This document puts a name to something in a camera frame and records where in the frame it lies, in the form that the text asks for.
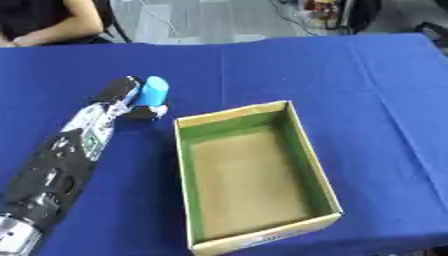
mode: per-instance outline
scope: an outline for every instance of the wire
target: wire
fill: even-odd
[[[179,34],[179,32],[177,31],[176,27],[174,27],[173,23],[171,23],[171,22],[168,21],[168,20],[162,19],[162,18],[160,18],[159,16],[155,15],[154,13],[150,12],[150,11],[149,11],[149,8],[150,8],[150,7],[149,7],[145,2],[144,2],[143,0],[139,0],[139,1],[140,1],[140,3],[143,5],[146,14],[148,14],[149,16],[152,16],[152,17],[154,17],[154,18],[156,18],[156,19],[162,21],[163,23],[167,24],[168,27],[171,29],[171,31],[173,31],[173,34],[174,34],[176,37],[180,37],[180,34]]]
[[[303,20],[302,20],[302,22],[298,22],[298,21],[296,21],[296,20],[293,20],[293,19],[291,19],[291,18],[289,18],[289,17],[284,16],[283,13],[281,13],[281,11],[280,11],[280,7],[279,7],[277,4],[275,4],[273,0],[269,0],[269,2],[272,4],[272,6],[274,6],[274,8],[275,8],[275,12],[277,13],[277,15],[278,15],[280,18],[282,18],[283,20],[286,20],[286,21],[289,21],[289,22],[292,22],[292,23],[298,25],[298,26],[299,26],[303,31],[305,31],[308,35],[311,35],[311,36],[320,36],[320,35],[318,35],[318,34],[315,34],[315,33],[310,32],[308,29],[306,29],[305,26],[303,25],[303,23],[304,23]]]

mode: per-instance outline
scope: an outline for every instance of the black shirt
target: black shirt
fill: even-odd
[[[9,40],[69,17],[63,0],[0,0],[0,30]]]

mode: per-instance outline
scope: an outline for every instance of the blue tablecloth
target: blue tablecloth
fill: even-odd
[[[158,75],[171,112],[120,121],[45,256],[188,255],[174,117],[293,100],[345,215],[234,255],[371,255],[448,244],[448,63],[418,35],[217,46],[0,50],[0,187],[115,78]]]

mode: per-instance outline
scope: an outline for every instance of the person's arm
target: person's arm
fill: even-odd
[[[34,46],[98,35],[103,23],[92,0],[63,0],[71,16],[62,22],[14,39],[18,46]]]

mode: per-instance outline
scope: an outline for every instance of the gray floor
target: gray floor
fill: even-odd
[[[269,0],[115,0],[120,23],[137,42],[210,44],[307,36],[299,26],[277,16]],[[283,10],[286,15],[292,8]],[[160,19],[170,21],[176,32]],[[327,34],[309,28],[316,34]]]
[[[136,42],[210,44],[256,41],[273,37],[310,36],[284,21],[269,0],[112,0],[120,23]],[[423,20],[448,26],[448,12],[433,0],[383,0],[383,10],[367,33],[400,32]],[[282,9],[299,22],[293,8]],[[163,22],[167,20],[175,31]],[[322,29],[308,28],[326,35]]]

